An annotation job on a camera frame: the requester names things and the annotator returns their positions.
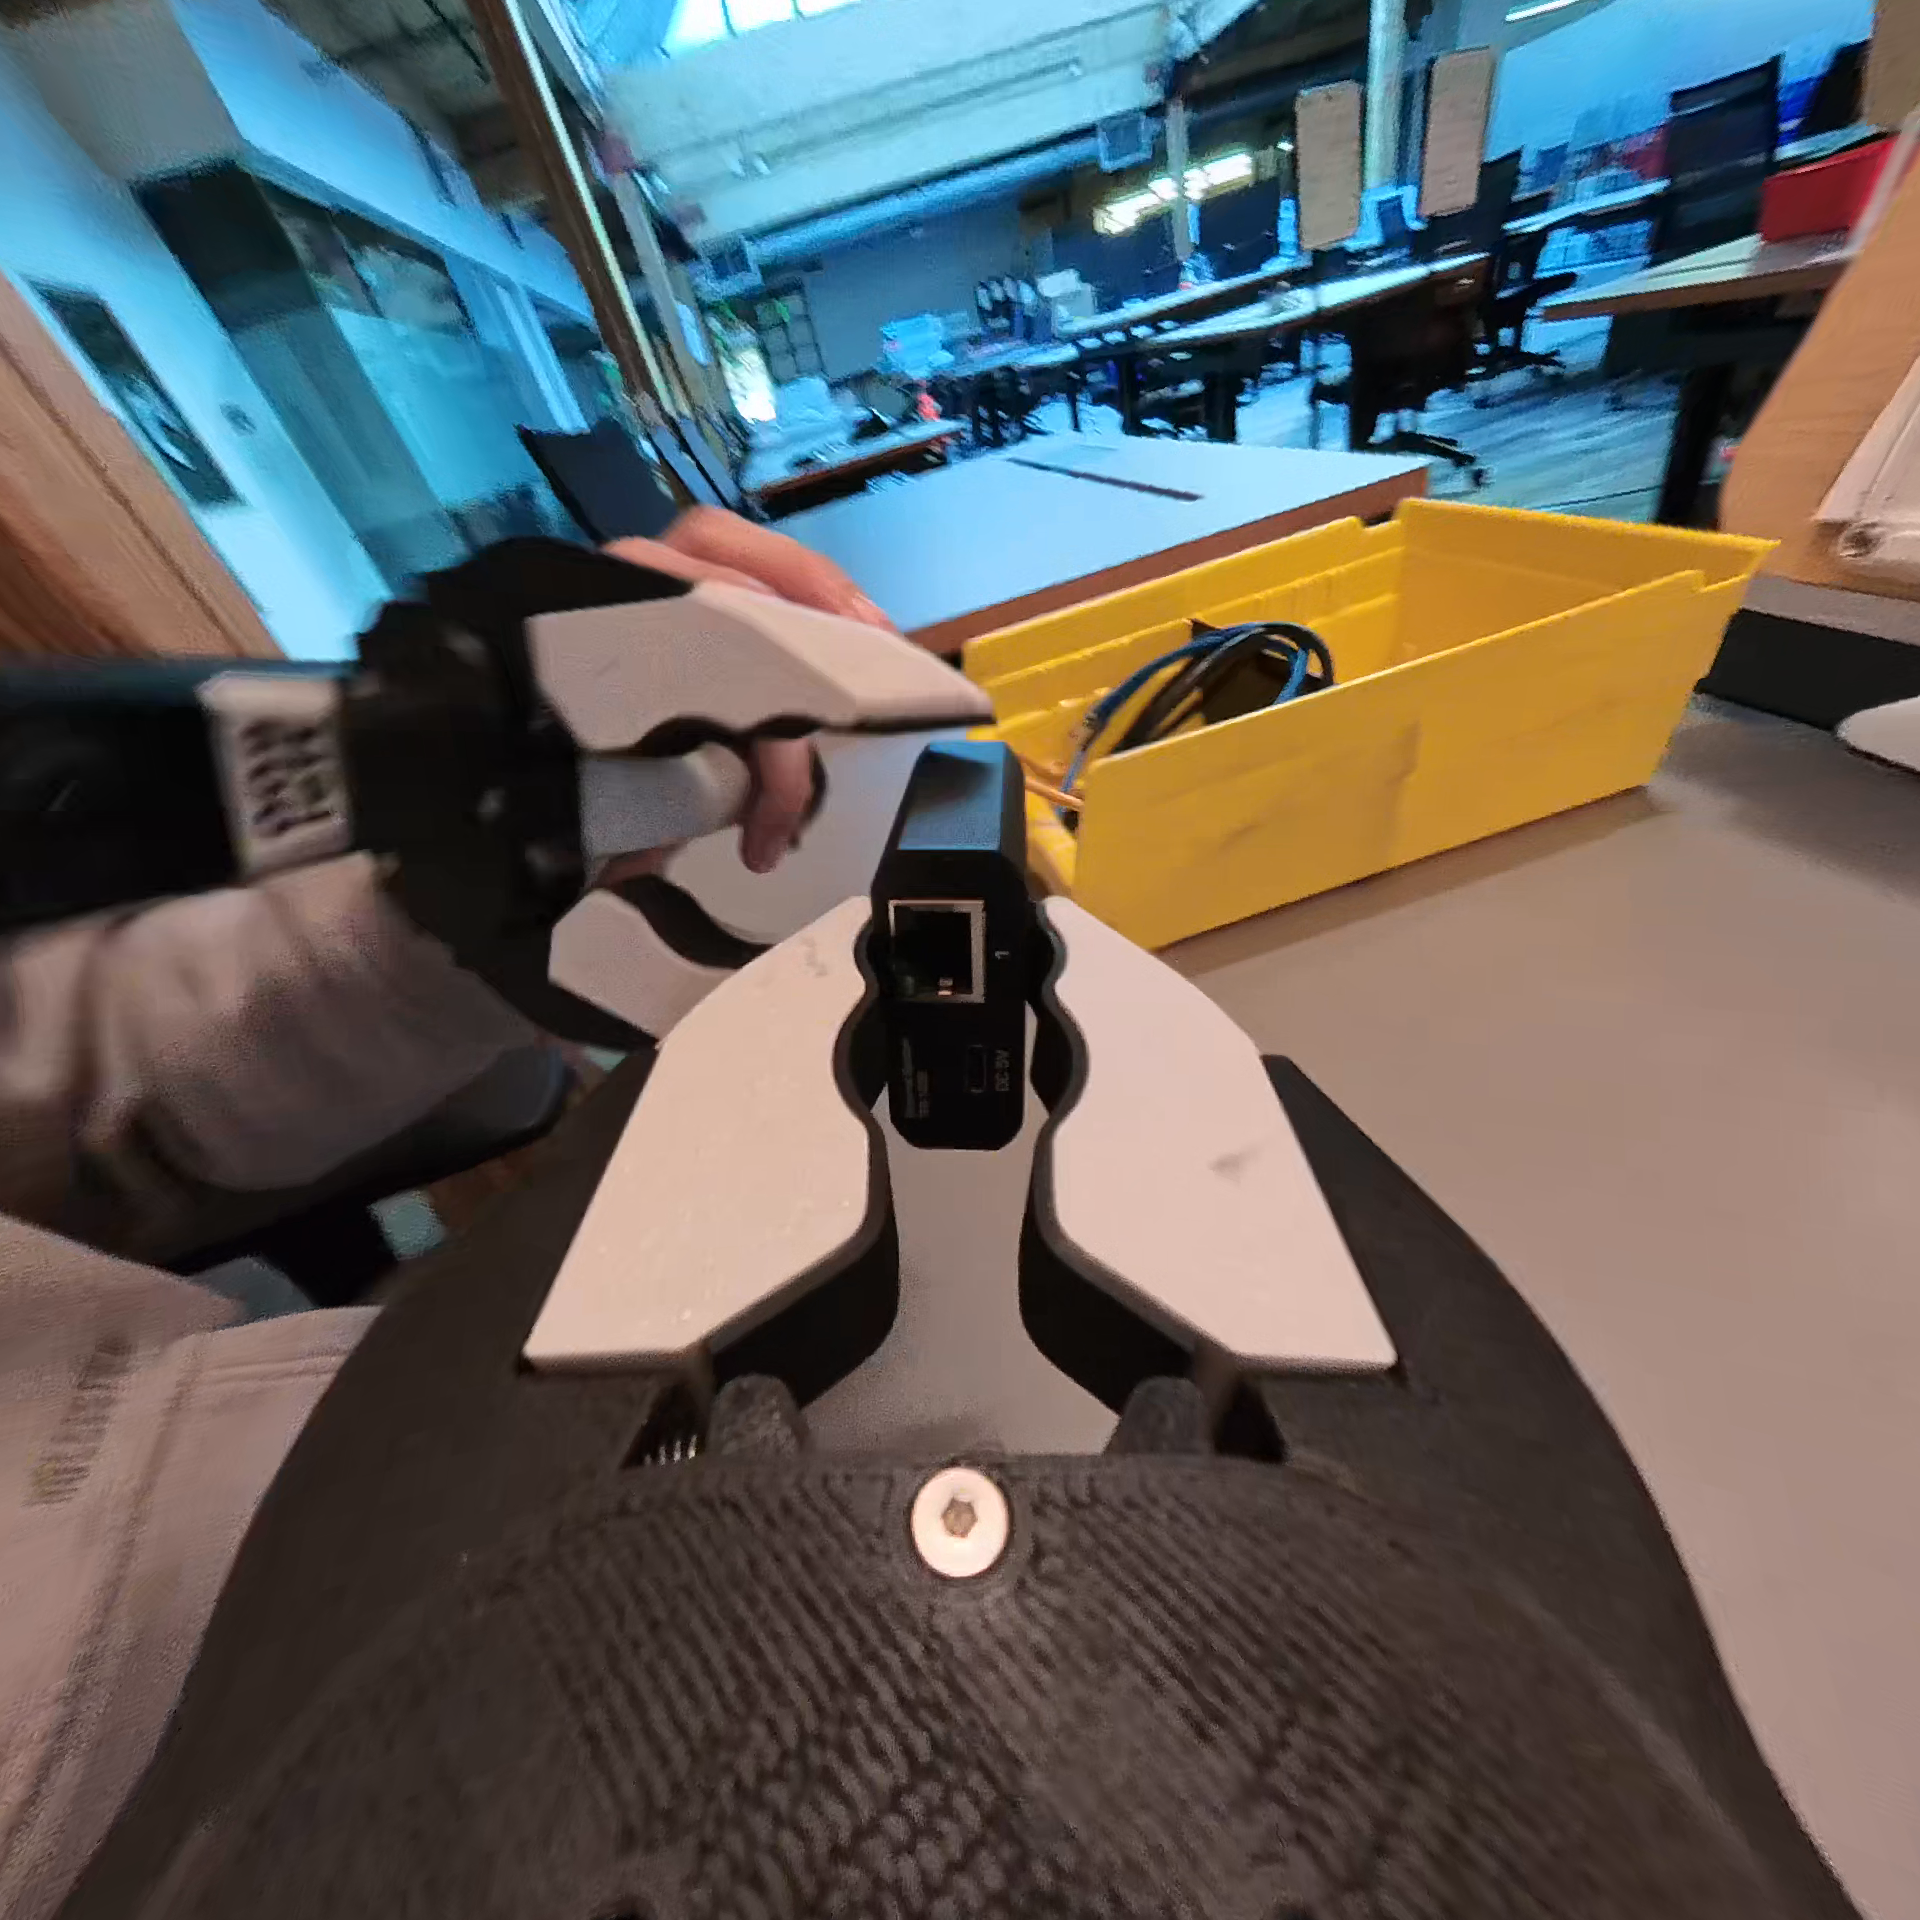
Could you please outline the grey table with wooden edge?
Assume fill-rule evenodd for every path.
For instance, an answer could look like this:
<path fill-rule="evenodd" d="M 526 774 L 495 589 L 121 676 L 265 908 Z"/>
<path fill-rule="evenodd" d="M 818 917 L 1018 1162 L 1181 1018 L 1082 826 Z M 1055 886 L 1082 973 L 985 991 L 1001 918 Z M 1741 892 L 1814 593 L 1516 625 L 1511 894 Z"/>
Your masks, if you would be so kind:
<path fill-rule="evenodd" d="M 939 655 L 1309 528 L 1426 495 L 1410 456 L 1175 439 L 1031 440 L 783 518 Z"/>

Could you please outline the black network adapter box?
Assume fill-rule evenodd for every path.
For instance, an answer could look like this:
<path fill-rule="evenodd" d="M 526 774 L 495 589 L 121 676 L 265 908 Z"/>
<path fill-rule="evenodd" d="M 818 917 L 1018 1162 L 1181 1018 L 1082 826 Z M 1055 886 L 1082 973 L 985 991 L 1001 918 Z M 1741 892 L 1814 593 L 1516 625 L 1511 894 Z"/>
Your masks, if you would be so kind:
<path fill-rule="evenodd" d="M 890 1113 L 918 1149 L 989 1154 L 1025 1126 L 1038 912 L 1025 774 L 999 740 L 930 743 L 870 888 Z"/>

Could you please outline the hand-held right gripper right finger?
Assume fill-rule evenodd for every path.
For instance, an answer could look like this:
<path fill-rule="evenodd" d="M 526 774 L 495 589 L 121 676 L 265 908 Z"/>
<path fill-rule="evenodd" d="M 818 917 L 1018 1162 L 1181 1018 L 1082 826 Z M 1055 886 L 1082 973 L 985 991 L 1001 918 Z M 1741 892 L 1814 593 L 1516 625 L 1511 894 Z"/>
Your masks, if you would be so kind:
<path fill-rule="evenodd" d="M 1394 1337 L 1260 1047 L 1085 908 L 1038 910 L 1025 1330 L 1102 1406 L 1387 1375 Z"/>

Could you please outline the red plastic bin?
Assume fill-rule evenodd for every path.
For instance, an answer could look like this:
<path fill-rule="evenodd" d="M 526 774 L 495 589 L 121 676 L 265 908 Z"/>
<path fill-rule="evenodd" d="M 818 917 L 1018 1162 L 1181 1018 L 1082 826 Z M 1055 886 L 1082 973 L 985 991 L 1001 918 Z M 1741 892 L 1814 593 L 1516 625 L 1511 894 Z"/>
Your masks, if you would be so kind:
<path fill-rule="evenodd" d="M 1774 246 L 1855 228 L 1895 146 L 1895 135 L 1876 132 L 1770 173 L 1759 192 L 1759 239 Z"/>

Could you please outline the grey desk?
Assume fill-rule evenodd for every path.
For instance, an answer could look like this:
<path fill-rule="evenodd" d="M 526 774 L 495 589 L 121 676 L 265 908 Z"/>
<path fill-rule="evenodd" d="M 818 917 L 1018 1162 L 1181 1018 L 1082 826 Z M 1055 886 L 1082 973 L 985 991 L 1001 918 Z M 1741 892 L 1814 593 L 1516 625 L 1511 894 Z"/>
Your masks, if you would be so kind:
<path fill-rule="evenodd" d="M 1701 704 L 1643 791 L 1169 949 L 1564 1344 L 1870 1916 L 1918 1912 L 1916 826 Z"/>

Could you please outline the hanging cardboard sign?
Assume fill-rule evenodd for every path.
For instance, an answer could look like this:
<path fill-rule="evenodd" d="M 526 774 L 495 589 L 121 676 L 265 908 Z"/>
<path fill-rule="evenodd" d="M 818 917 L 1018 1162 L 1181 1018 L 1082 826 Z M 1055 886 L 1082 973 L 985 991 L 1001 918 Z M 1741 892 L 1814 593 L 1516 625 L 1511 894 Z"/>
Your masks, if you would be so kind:
<path fill-rule="evenodd" d="M 1293 100 L 1293 178 L 1300 250 L 1353 239 L 1362 204 L 1362 84 L 1305 86 Z"/>
<path fill-rule="evenodd" d="M 1497 81 L 1497 52 L 1473 45 L 1426 69 L 1419 218 L 1434 223 L 1479 199 L 1486 126 Z"/>

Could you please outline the black office chair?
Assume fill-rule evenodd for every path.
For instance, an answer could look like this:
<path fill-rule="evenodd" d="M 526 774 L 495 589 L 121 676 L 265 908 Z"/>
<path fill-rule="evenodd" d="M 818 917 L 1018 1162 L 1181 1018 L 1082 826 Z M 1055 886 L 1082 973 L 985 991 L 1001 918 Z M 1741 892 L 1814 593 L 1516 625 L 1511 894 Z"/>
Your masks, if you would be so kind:
<path fill-rule="evenodd" d="M 1468 388 L 1482 282 L 1484 269 L 1426 277 L 1337 318 L 1335 336 L 1346 345 L 1348 366 L 1342 374 L 1319 374 L 1309 405 L 1345 410 L 1346 450 L 1419 455 L 1466 472 L 1473 488 L 1487 485 L 1487 470 L 1469 448 L 1406 423 L 1421 416 L 1438 392 Z"/>

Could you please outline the wooden board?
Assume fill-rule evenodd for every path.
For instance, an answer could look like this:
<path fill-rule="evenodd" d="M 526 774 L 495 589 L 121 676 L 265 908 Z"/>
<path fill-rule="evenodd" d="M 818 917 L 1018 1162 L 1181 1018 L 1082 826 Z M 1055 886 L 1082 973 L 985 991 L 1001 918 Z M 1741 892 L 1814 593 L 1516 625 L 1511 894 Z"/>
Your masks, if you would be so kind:
<path fill-rule="evenodd" d="M 1718 528 L 1774 542 L 1765 574 L 1802 584 L 1916 601 L 1841 553 L 1817 509 L 1918 353 L 1918 176 L 1825 297 L 1788 367 L 1741 436 L 1718 488 Z"/>

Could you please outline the person's grey clothing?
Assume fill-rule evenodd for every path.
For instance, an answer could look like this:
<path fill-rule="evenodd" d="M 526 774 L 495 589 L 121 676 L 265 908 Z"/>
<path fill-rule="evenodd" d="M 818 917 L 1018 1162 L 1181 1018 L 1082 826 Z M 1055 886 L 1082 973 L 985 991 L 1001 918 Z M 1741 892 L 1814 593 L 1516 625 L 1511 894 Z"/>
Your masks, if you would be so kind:
<path fill-rule="evenodd" d="M 2 1225 L 2 1916 L 59 1908 L 147 1770 L 253 1513 L 373 1306 Z"/>

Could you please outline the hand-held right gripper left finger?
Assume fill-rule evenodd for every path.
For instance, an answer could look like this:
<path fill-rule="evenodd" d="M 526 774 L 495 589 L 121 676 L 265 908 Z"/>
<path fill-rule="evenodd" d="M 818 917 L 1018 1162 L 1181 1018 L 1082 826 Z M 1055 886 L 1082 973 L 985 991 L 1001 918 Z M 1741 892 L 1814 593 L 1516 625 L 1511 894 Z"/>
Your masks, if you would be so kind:
<path fill-rule="evenodd" d="M 659 1045 L 545 1295 L 540 1375 L 743 1375 L 818 1401 L 877 1353 L 900 1293 L 870 903 L 732 973 Z"/>

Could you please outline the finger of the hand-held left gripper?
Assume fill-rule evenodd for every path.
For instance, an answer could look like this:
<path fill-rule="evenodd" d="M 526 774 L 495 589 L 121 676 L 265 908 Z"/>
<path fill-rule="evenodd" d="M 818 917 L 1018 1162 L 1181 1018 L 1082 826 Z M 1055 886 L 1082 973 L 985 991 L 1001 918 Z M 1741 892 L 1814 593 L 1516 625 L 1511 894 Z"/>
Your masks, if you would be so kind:
<path fill-rule="evenodd" d="M 526 647 L 546 706 L 589 753 L 993 718 L 980 686 L 913 640 L 719 583 L 538 614 Z"/>
<path fill-rule="evenodd" d="M 655 1047 L 769 950 L 676 882 L 593 888 L 551 935 L 549 1031 L 583 1047 Z"/>

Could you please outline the person's left hand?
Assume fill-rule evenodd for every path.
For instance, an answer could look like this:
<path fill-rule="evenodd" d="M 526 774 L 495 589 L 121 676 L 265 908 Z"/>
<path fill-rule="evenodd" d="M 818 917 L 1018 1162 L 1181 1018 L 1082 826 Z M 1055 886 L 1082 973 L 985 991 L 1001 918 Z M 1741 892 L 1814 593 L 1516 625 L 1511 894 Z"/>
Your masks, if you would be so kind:
<path fill-rule="evenodd" d="M 621 536 L 602 550 L 695 584 L 762 592 L 883 632 L 900 632 L 844 569 L 772 525 L 724 509 L 689 506 L 659 536 Z M 798 735 L 751 743 L 750 796 L 737 823 L 737 850 L 750 873 L 770 873 L 803 839 L 813 810 L 813 760 L 813 746 Z"/>

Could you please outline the yellow plastic bin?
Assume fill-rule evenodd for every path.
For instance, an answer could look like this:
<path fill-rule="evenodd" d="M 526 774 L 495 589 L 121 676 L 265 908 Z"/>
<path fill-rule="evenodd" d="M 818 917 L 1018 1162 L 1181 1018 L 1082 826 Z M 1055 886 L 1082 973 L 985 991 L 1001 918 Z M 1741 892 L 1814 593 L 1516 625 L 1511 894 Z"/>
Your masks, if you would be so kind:
<path fill-rule="evenodd" d="M 1031 860 L 1146 949 L 1643 786 L 1774 542 L 1407 495 L 966 641 L 1046 784 L 1100 694 L 1205 618 L 1321 637 L 1332 689 L 1113 756 L 1031 797 Z"/>

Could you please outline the person's left forearm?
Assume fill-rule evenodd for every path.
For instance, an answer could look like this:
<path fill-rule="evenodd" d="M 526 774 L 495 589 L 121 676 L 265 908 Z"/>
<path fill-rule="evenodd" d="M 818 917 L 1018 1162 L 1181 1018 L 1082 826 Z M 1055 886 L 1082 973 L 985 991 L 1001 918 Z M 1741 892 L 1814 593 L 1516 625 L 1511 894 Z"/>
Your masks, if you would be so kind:
<path fill-rule="evenodd" d="M 4 936 L 4 1284 L 171 1252 L 546 1041 L 371 855 Z"/>

